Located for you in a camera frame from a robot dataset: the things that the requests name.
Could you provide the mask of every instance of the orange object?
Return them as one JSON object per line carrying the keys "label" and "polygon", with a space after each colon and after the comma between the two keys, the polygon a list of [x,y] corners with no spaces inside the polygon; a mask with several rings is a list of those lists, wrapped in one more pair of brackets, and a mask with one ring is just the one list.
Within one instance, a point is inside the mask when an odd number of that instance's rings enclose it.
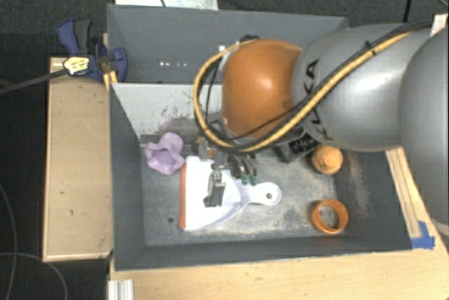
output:
{"label": "orange object", "polygon": [[319,172],[332,175],[342,167],[343,153],[333,146],[320,144],[315,148],[311,162]]}
{"label": "orange object", "polygon": [[187,164],[184,163],[180,168],[180,220],[179,226],[185,229],[185,177],[187,172]]}
{"label": "orange object", "polygon": [[[231,55],[224,69],[222,87],[222,121],[231,132],[246,134],[292,108],[290,83],[300,53],[292,43],[263,39]],[[266,134],[282,119],[248,138]]]}
{"label": "orange object", "polygon": [[[331,228],[330,226],[326,225],[326,223],[322,220],[320,216],[321,206],[328,206],[332,208],[332,210],[337,214],[338,216],[337,228]],[[311,220],[315,228],[317,228],[319,231],[326,234],[335,235],[338,234],[340,231],[342,231],[348,224],[349,215],[343,203],[335,199],[326,199],[322,200],[316,205],[314,211],[311,214]]]}

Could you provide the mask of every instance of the yellow cable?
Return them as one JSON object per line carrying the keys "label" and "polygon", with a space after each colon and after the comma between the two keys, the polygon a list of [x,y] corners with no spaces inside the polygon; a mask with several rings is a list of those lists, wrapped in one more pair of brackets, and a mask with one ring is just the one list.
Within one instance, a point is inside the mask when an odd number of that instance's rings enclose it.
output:
{"label": "yellow cable", "polygon": [[[292,117],[289,122],[287,122],[282,128],[277,130],[274,134],[272,134],[270,137],[268,137],[265,140],[262,140],[261,142],[250,146],[248,148],[240,150],[241,153],[249,153],[253,151],[257,151],[258,149],[261,149],[267,145],[270,145],[271,143],[275,142],[276,140],[280,139],[282,136],[284,136],[287,132],[289,132],[296,124],[298,124],[300,121],[302,121],[307,114],[349,73],[354,71],[357,67],[360,67],[363,63],[368,61],[370,58],[372,58],[375,54],[382,52],[384,49],[394,45],[396,42],[400,41],[407,35],[411,34],[412,32],[405,32],[402,34],[399,34],[398,36],[391,37],[390,39],[387,39],[386,41],[380,43],[379,45],[375,46],[372,50],[366,51],[364,54],[358,56],[355,60],[350,62],[346,67],[341,69],[339,72],[337,72],[334,76],[330,78],[328,82],[318,91],[316,94],[306,103],[301,110],[296,113],[294,117]],[[241,45],[233,45],[231,47],[228,47],[225,51],[218,53],[217,55],[210,58],[206,63],[202,66],[199,73],[197,74],[194,82],[194,111],[196,114],[196,117],[200,123],[202,131],[204,131],[209,138],[211,138],[215,143],[219,144],[220,146],[224,146],[227,148],[234,148],[235,145],[231,143],[224,142],[220,138],[216,137],[208,128],[208,125],[206,121],[203,118],[203,115],[201,114],[201,109],[199,106],[199,100],[196,97],[196,92],[199,87],[199,83],[201,80],[201,77],[206,72],[207,68],[214,63],[216,60],[221,58],[225,53],[230,52]]]}
{"label": "yellow cable", "polygon": [[219,60],[221,57],[223,57],[224,55],[226,55],[229,52],[232,52],[233,50],[236,50],[237,48],[240,48],[241,46],[244,46],[250,42],[253,42],[254,40],[250,40],[250,41],[245,41],[242,43],[236,43],[228,48],[226,48],[224,51],[217,53],[215,56],[212,56],[211,58],[209,58],[206,63],[203,64],[203,66],[200,68],[198,74],[195,77],[195,81],[194,81],[194,88],[193,88],[193,100],[194,100],[194,111],[196,114],[196,119],[199,122],[199,125],[202,129],[202,131],[204,131],[204,133],[209,136],[215,143],[221,145],[221,146],[225,146],[225,147],[233,147],[233,144],[230,143],[226,143],[223,142],[220,138],[216,137],[210,130],[209,127],[205,121],[205,119],[203,118],[203,114],[201,114],[201,108],[200,108],[200,104],[199,104],[199,97],[197,97],[197,93],[198,93],[198,88],[199,88],[199,84],[201,82],[201,79],[203,78],[204,74],[206,73],[206,71],[208,70],[208,68],[217,60]]}

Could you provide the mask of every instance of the blue tape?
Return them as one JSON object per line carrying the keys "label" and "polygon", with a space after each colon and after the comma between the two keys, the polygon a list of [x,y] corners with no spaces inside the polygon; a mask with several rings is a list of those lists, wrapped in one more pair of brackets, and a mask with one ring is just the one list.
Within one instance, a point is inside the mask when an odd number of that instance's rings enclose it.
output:
{"label": "blue tape", "polygon": [[419,238],[410,239],[412,242],[412,248],[432,250],[435,247],[435,237],[429,235],[426,223],[418,220],[418,224],[420,225],[421,236]]}

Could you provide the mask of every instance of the black floor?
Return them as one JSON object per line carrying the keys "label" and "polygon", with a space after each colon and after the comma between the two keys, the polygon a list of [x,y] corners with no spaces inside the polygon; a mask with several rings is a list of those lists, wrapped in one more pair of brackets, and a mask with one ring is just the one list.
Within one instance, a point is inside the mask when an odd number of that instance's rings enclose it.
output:
{"label": "black floor", "polygon": [[[0,0],[0,79],[13,83],[48,71],[52,53],[63,53],[55,28],[67,18],[90,18],[93,31],[106,31],[106,4],[114,0]],[[406,0],[218,0],[221,9],[314,15],[343,15],[352,26],[400,22]],[[410,20],[447,12],[437,0],[413,0]],[[18,249],[41,251],[43,177],[46,147],[46,87],[0,96],[0,184],[6,190],[18,228]],[[0,252],[13,240],[7,208],[0,197]],[[0,299],[6,295],[10,256],[0,254]],[[56,264],[69,299],[105,299],[106,261]],[[57,275],[39,262],[20,257],[11,294],[16,299],[64,299]]]}

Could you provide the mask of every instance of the purple plastic object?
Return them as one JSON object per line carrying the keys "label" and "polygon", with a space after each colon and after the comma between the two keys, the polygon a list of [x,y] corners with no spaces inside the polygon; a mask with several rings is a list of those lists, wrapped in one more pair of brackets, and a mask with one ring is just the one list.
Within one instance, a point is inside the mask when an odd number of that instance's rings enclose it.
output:
{"label": "purple plastic object", "polygon": [[180,155],[183,146],[179,135],[165,133],[159,143],[148,143],[145,147],[148,166],[165,175],[172,175],[184,164],[184,158]]}

